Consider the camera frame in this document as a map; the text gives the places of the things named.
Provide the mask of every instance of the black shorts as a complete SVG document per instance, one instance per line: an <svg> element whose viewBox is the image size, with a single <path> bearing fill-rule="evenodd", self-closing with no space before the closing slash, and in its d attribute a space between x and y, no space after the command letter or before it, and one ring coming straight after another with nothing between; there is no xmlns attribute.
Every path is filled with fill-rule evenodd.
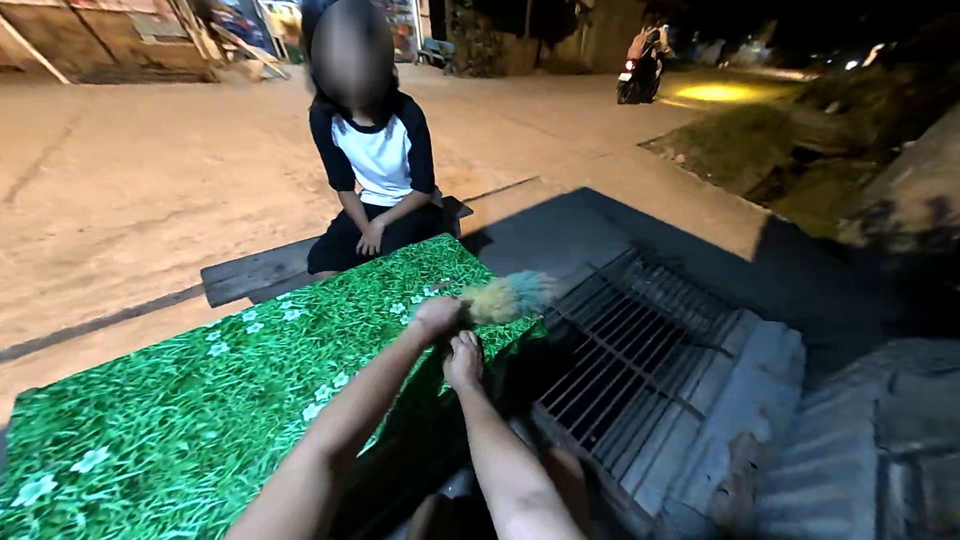
<svg viewBox="0 0 960 540"><path fill-rule="evenodd" d="M374 219L390 209L367 203L363 208L367 211L367 219ZM389 255L404 246L436 236L442 231L443 222L443 209L427 203L387 226L380 241L380 254ZM310 274L343 272L371 260L370 257L357 255L357 243L361 236L347 212L340 210L326 228L326 233L310 248L306 256L306 271Z"/></svg>

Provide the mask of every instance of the motorcycle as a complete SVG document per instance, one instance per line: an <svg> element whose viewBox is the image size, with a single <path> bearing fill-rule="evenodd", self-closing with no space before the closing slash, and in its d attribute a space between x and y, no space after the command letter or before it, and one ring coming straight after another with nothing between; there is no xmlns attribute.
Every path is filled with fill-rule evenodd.
<svg viewBox="0 0 960 540"><path fill-rule="evenodd" d="M653 103L662 72L663 61L654 47L648 47L638 59L627 59L617 78L617 105Z"/></svg>

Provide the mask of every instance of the hand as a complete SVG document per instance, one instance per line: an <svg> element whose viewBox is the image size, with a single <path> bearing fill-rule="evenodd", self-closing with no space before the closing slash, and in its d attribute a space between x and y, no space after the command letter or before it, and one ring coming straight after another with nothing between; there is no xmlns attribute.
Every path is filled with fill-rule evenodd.
<svg viewBox="0 0 960 540"><path fill-rule="evenodd" d="M464 302L452 296L438 296L427 299L417 308L417 314L411 325L419 324L427 331L431 339L449 331L463 316Z"/></svg>
<svg viewBox="0 0 960 540"><path fill-rule="evenodd" d="M360 241L357 242L357 255L376 257L380 255L380 241L383 240L383 231L387 228L382 221L375 218L367 226Z"/></svg>
<svg viewBox="0 0 960 540"><path fill-rule="evenodd" d="M483 352L476 334L461 331L450 340L450 347L453 352L444 360L444 379L458 394L465 389L479 388Z"/></svg>

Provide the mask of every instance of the green tablecloth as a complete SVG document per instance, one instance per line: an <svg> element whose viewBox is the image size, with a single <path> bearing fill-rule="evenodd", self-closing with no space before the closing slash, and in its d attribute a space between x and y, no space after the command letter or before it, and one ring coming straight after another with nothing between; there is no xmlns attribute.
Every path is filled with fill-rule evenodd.
<svg viewBox="0 0 960 540"><path fill-rule="evenodd" d="M0 538L222 535L425 287L451 280L441 294L456 294L491 277L438 236L21 394ZM487 358L534 323L477 329ZM442 391L411 384L403 398L418 394L412 414L423 414Z"/></svg>

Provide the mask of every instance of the drain grate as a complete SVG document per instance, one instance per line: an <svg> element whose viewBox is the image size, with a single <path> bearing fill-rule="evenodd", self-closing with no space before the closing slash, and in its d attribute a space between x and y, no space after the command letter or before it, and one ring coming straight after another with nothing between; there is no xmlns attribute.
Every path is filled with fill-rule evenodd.
<svg viewBox="0 0 960 540"><path fill-rule="evenodd" d="M704 420L689 398L725 353L735 314L637 250L622 254L546 313L553 349L572 367L540 397L540 416L635 498L681 419Z"/></svg>

